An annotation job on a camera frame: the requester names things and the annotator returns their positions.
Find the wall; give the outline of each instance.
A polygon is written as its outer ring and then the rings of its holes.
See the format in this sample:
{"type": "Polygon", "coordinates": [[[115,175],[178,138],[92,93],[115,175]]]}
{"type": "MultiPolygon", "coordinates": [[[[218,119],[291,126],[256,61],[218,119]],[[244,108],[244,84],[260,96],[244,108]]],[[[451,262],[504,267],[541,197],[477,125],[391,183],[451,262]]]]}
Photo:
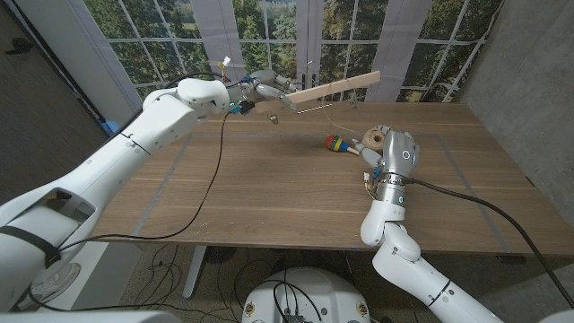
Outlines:
{"type": "Polygon", "coordinates": [[[38,48],[4,53],[15,37],[26,39],[0,5],[0,205],[64,175],[107,139],[38,48]]]}
{"type": "Polygon", "coordinates": [[[572,22],[568,0],[507,1],[456,100],[574,227],[572,22]]]}
{"type": "Polygon", "coordinates": [[[134,112],[86,38],[67,0],[16,3],[101,115],[118,124],[126,122],[134,112]]]}

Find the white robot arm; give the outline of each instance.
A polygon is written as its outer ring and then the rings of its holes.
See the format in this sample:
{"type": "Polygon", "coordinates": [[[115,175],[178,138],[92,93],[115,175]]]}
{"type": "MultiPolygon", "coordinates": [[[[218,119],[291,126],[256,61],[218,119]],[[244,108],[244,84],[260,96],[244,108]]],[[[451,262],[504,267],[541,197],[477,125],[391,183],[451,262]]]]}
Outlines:
{"type": "Polygon", "coordinates": [[[404,180],[419,158],[411,134],[380,127],[383,156],[353,140],[363,160],[381,169],[377,198],[361,225],[361,239],[380,246],[372,264],[390,283],[422,301],[443,322],[501,322],[492,312],[421,257],[421,248],[400,223],[404,220],[404,180]]]}
{"type": "Polygon", "coordinates": [[[32,281],[57,273],[83,244],[59,250],[90,236],[111,199],[150,156],[208,119],[294,91],[273,71],[238,83],[185,79],[177,88],[158,90],[143,102],[142,113],[75,170],[0,206],[0,312],[8,311],[32,281]],[[277,90],[273,86],[283,85],[277,90]]]}

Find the blue object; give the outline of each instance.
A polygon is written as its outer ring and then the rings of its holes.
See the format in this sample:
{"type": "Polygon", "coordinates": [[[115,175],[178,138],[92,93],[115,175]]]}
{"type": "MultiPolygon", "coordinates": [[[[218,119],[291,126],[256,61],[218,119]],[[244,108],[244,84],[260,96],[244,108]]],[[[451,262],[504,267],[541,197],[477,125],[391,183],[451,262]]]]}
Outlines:
{"type": "Polygon", "coordinates": [[[114,133],[119,129],[119,126],[114,121],[100,121],[100,127],[104,129],[108,136],[114,135],[114,133]]]}
{"type": "Polygon", "coordinates": [[[344,141],[341,141],[341,144],[339,144],[339,150],[346,152],[347,149],[349,149],[349,146],[344,141]]]}

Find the spool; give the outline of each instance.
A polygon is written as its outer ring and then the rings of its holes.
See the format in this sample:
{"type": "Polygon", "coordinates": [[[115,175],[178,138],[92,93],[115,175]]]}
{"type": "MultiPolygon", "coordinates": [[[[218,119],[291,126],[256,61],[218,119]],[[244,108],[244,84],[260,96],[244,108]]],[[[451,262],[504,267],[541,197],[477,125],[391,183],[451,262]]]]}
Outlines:
{"type": "Polygon", "coordinates": [[[385,135],[383,132],[373,127],[371,130],[365,133],[361,143],[364,144],[365,147],[370,148],[377,153],[382,153],[384,142],[385,135]]]}

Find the wooden stick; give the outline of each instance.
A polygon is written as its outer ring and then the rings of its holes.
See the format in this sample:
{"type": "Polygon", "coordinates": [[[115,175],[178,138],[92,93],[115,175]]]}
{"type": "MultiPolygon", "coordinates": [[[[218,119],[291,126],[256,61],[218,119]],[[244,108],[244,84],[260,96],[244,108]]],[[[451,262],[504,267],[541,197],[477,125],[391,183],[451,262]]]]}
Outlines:
{"type": "MultiPolygon", "coordinates": [[[[307,100],[321,98],[329,94],[334,94],[338,92],[363,87],[365,85],[373,84],[378,81],[380,81],[380,72],[376,71],[355,76],[349,79],[335,81],[329,84],[319,85],[311,89],[290,93],[287,94],[287,97],[293,103],[301,103],[307,100]]],[[[282,106],[283,104],[279,100],[261,101],[258,104],[256,104],[255,111],[257,113],[262,113],[273,109],[279,109],[282,106]]]]}
{"type": "Polygon", "coordinates": [[[360,154],[359,154],[359,151],[357,151],[356,149],[353,149],[353,148],[351,148],[351,147],[347,148],[347,152],[349,152],[349,153],[354,153],[354,154],[356,154],[357,156],[360,155],[360,154]]]}

